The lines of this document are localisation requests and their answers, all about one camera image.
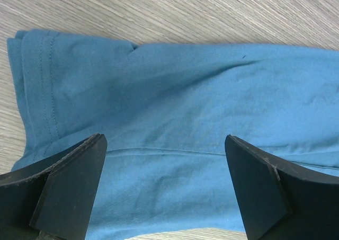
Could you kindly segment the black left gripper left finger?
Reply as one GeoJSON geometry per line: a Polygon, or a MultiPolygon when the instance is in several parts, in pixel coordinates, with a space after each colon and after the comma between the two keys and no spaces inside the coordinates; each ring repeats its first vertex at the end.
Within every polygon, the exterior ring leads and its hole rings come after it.
{"type": "Polygon", "coordinates": [[[94,134],[1,175],[1,239],[84,239],[107,141],[94,134]]]}

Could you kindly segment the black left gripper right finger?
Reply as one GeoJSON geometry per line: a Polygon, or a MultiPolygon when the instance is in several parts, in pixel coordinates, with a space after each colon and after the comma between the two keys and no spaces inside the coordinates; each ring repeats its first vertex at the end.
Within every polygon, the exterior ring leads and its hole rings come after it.
{"type": "Polygon", "coordinates": [[[228,135],[225,152],[248,239],[338,239],[338,177],[228,135]]]}

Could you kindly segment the dark blue t-shirt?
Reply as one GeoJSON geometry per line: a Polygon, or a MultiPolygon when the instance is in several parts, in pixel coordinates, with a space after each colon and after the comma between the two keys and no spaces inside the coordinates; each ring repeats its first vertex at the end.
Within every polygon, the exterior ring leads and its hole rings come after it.
{"type": "Polygon", "coordinates": [[[47,30],[7,40],[26,146],[14,169],[94,133],[107,152],[87,239],[243,230],[227,135],[338,176],[338,52],[144,44],[47,30]]]}

